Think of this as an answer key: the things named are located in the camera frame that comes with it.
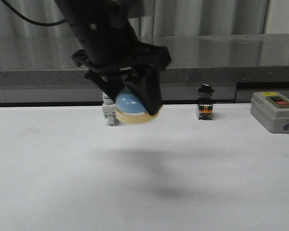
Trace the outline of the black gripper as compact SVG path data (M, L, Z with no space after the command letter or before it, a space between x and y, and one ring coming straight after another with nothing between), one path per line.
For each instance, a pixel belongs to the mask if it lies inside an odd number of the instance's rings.
M72 59L90 70L84 78L92 81L113 102L124 85L150 115L162 107L159 72L171 62L166 46L140 42L129 18L144 13L142 0L57 0L82 50ZM135 69L121 78L103 80L99 75Z

